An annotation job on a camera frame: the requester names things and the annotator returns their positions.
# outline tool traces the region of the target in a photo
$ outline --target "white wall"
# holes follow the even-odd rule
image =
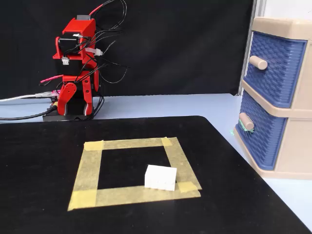
[[[264,16],[312,20],[312,0],[266,0]]]

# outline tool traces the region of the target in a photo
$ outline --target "light blue surface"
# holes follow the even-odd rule
[[[240,104],[241,97],[230,94],[107,97],[96,118],[203,116],[246,159],[230,133],[237,124]],[[33,115],[45,111],[48,106],[45,99],[7,102],[0,104],[0,117]],[[27,121],[42,121],[42,118]],[[264,180],[312,231],[312,180]]]

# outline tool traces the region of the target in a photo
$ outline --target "white block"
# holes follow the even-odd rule
[[[145,188],[174,191],[176,168],[148,165],[145,173]]]

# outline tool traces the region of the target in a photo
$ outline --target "plastic drawer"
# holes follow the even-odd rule
[[[305,40],[254,32],[250,56],[265,60],[268,67],[260,70],[249,63],[244,80],[273,106],[289,108],[306,44]]]
[[[253,132],[244,131],[240,123],[236,125],[240,138],[259,168],[273,170],[287,118],[270,115],[246,91],[240,112],[246,113],[254,123]]]

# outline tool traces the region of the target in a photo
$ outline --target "yellow tape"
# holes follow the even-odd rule
[[[73,191],[68,210],[95,207],[97,190]]]
[[[187,157],[185,156],[181,145],[176,137],[169,138],[172,146],[164,146],[167,153],[171,167],[176,167],[176,181],[177,182],[192,182],[197,189],[201,186],[193,172]]]
[[[197,189],[184,193],[181,193],[179,189],[166,191],[149,189],[144,186],[101,189],[97,191],[97,202],[95,206],[113,206],[192,197],[200,197],[200,193]]]
[[[103,150],[103,143],[104,143],[104,140],[89,141],[89,142],[84,143],[83,149],[86,151]]]
[[[161,141],[162,141],[163,146],[172,146],[171,141],[166,137],[163,137]]]
[[[129,139],[129,140],[107,140],[104,141],[104,150],[144,148],[163,146],[160,138]]]
[[[102,150],[83,150],[73,191],[98,188],[98,175]]]
[[[197,190],[197,187],[190,181],[177,183],[181,193]]]

